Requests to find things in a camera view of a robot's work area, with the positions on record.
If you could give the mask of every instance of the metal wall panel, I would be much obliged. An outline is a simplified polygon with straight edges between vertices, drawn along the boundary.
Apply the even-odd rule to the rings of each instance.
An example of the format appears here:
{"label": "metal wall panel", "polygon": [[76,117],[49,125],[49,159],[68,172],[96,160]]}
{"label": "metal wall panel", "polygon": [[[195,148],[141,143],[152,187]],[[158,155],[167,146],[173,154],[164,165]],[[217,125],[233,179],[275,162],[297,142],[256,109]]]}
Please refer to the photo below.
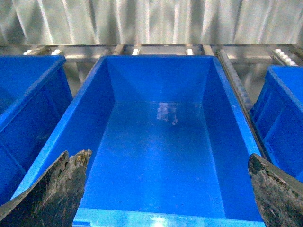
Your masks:
{"label": "metal wall panel", "polygon": [[302,43],[303,0],[2,0],[0,44]]}

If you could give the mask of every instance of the blue crate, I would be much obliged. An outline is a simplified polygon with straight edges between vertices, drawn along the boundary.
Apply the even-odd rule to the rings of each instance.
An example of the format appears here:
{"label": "blue crate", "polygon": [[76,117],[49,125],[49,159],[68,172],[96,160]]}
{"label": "blue crate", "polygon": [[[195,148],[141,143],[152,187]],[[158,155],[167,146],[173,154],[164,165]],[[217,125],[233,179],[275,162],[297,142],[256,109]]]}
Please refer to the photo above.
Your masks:
{"label": "blue crate", "polygon": [[303,68],[269,67],[251,116],[272,162],[303,182]]}
{"label": "blue crate", "polygon": [[115,223],[114,210],[261,221],[247,170],[260,153],[215,57],[101,58],[14,196],[82,149],[77,225]]}
{"label": "blue crate", "polygon": [[0,205],[9,201],[72,100],[62,56],[0,57]]}

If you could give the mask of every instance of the corrugated metal wall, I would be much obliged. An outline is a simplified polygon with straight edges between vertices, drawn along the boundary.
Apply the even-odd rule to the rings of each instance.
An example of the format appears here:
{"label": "corrugated metal wall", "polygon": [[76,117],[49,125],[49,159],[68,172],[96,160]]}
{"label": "corrugated metal wall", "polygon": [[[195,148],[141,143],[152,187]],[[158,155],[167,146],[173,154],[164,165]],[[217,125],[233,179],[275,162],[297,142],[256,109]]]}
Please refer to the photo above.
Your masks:
{"label": "corrugated metal wall", "polygon": [[299,43],[303,0],[2,0],[0,44]]}

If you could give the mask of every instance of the plastic container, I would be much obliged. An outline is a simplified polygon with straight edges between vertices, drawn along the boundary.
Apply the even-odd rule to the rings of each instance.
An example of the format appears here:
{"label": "plastic container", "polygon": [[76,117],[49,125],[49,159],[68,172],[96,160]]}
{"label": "plastic container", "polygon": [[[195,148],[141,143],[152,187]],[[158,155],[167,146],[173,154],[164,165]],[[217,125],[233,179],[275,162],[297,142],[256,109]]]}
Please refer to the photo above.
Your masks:
{"label": "plastic container", "polygon": [[0,57],[0,205],[9,201],[72,100],[62,56]]}
{"label": "plastic container", "polygon": [[303,182],[303,68],[269,67],[251,116],[271,161]]}
{"label": "plastic container", "polygon": [[261,221],[247,170],[259,150],[215,57],[101,58],[14,196],[82,149],[93,156],[77,225],[140,211]]}

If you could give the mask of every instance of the bin floor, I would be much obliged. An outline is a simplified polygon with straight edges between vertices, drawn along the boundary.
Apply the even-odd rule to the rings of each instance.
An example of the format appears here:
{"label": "bin floor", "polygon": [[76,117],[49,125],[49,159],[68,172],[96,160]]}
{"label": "bin floor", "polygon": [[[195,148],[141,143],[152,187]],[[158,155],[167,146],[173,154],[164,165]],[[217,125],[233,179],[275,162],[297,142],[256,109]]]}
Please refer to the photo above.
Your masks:
{"label": "bin floor", "polygon": [[201,104],[116,102],[81,208],[225,218]]}

